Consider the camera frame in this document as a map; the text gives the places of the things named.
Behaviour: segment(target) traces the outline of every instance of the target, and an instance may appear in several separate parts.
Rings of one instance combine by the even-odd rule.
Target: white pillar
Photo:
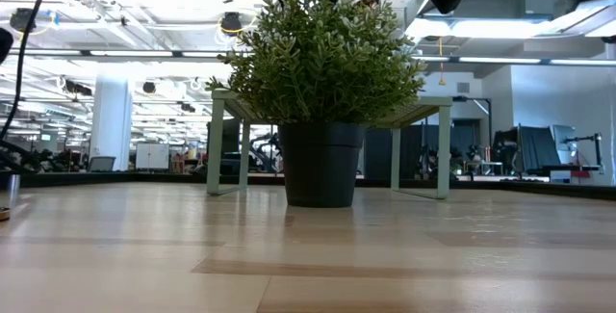
[[[242,128],[242,157],[240,161],[240,188],[248,186],[248,157],[250,156],[250,122],[244,120]]]
[[[114,170],[128,170],[132,113],[133,90],[128,78],[107,71],[96,76],[90,158],[112,156]]]
[[[392,129],[392,177],[391,188],[400,189],[400,129]]]
[[[222,121],[224,118],[224,99],[215,98],[212,104],[212,122],[210,123],[208,149],[207,192],[210,195],[220,193],[220,157],[222,156]]]
[[[605,56],[609,60],[616,60],[616,44],[605,44]],[[610,184],[616,186],[616,67],[612,67],[609,70],[607,78],[607,92],[609,93],[609,105],[608,112],[610,114],[610,132],[609,134],[603,133],[603,148],[608,143],[608,151],[603,150],[603,165],[606,167],[606,173],[610,174]]]
[[[449,161],[451,158],[451,107],[439,108],[439,174],[436,198],[449,197]]]

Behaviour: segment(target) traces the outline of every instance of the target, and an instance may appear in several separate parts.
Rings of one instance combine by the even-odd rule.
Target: ceiling light
[[[529,39],[538,35],[541,23],[523,20],[460,20],[453,24],[451,35],[458,38]]]
[[[460,63],[487,63],[487,64],[539,64],[541,59],[528,58],[481,58],[481,57],[462,57]]]
[[[605,24],[603,27],[586,34],[588,38],[611,38],[616,36],[616,20]]]
[[[12,48],[11,55],[18,55],[19,49]],[[26,55],[40,55],[40,56],[76,56],[81,55],[81,51],[74,49],[26,49]]]
[[[571,13],[561,15],[559,18],[551,22],[544,23],[541,34],[563,33],[605,9],[606,6],[599,6],[594,8],[578,8]]]
[[[56,79],[56,87],[58,87],[59,89],[63,89],[66,86],[66,79],[64,78],[64,76],[59,76]]]
[[[171,51],[90,51],[91,55],[101,57],[172,57]]]
[[[446,37],[451,34],[449,25],[444,21],[417,18],[405,32],[409,38]]]
[[[616,66],[616,61],[597,59],[552,59],[551,65]]]
[[[191,89],[193,91],[199,91],[201,89],[201,81],[199,81],[198,77],[191,81]]]
[[[182,55],[187,58],[216,58],[223,52],[183,52]]]
[[[449,57],[434,57],[434,56],[413,56],[413,59],[424,62],[444,63],[449,61]]]
[[[39,130],[9,130],[9,134],[14,135],[38,135],[40,134]]]

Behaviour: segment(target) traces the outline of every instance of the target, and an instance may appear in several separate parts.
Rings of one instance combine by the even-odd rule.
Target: green plant
[[[249,52],[218,56],[233,67],[228,86],[272,123],[342,121],[370,124],[416,100],[419,62],[393,39],[391,4],[353,0],[264,0],[256,30],[242,32]]]

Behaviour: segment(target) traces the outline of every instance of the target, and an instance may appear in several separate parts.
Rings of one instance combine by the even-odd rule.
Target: white cabinet
[[[169,145],[159,143],[138,143],[137,170],[169,170]]]

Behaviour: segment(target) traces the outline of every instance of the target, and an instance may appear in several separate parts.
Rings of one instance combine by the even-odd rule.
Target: black cable
[[[28,19],[28,24],[26,25],[26,31],[23,33],[23,37],[21,38],[21,45],[19,46],[19,58],[17,59],[17,76],[15,79],[15,100],[13,101],[13,107],[11,108],[11,112],[9,113],[9,117],[7,117],[7,121],[4,123],[2,127],[2,132],[0,132],[0,141],[4,140],[9,128],[11,127],[11,122],[15,117],[15,113],[17,112],[17,106],[19,106],[19,98],[21,97],[21,79],[23,76],[23,61],[26,55],[26,45],[28,44],[28,37],[30,36],[30,32],[34,29],[35,19],[37,18],[37,13],[39,13],[40,4],[42,0],[37,0],[34,8],[32,9],[32,13],[30,14],[30,18]]]

